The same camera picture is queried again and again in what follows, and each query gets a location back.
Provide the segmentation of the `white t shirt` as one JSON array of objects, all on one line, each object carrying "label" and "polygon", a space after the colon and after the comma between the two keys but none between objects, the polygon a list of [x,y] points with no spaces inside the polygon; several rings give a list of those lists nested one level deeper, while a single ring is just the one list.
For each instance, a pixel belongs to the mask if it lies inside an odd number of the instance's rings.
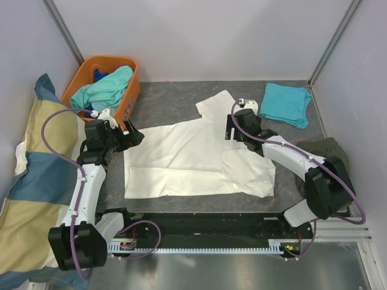
[{"label": "white t shirt", "polygon": [[245,193],[274,195],[276,167],[224,137],[234,99],[223,90],[196,104],[200,118],[142,129],[124,152],[126,199]]}]

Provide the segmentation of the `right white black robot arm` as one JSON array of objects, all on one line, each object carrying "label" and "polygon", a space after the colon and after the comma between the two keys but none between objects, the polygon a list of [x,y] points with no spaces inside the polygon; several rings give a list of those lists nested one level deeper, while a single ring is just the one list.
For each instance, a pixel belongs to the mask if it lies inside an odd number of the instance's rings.
[{"label": "right white black robot arm", "polygon": [[292,237],[306,222],[335,216],[353,202],[353,185],[340,158],[314,155],[275,131],[262,129],[261,118],[252,109],[227,116],[225,139],[244,143],[248,150],[281,164],[304,182],[304,200],[285,210],[277,222],[282,237]]}]

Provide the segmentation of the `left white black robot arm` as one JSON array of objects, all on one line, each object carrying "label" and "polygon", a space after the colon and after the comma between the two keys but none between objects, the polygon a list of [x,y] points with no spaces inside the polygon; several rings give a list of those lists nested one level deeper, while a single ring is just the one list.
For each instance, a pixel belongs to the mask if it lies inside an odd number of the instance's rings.
[{"label": "left white black robot arm", "polygon": [[48,241],[62,271],[101,267],[106,263],[108,244],[114,238],[128,237],[132,222],[123,209],[108,210],[96,221],[100,189],[106,178],[111,155],[138,146],[144,135],[130,120],[125,130],[109,120],[85,124],[86,138],[76,160],[77,181],[67,214],[60,226],[51,228]]}]

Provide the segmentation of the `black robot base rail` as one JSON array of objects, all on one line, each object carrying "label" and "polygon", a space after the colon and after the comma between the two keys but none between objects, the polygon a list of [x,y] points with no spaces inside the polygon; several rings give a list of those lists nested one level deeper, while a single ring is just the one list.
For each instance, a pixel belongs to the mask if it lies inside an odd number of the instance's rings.
[{"label": "black robot base rail", "polygon": [[143,223],[116,235],[134,239],[140,246],[263,246],[269,239],[306,240],[313,236],[312,226],[306,222],[293,228],[280,213],[125,213],[124,226],[137,221]]}]

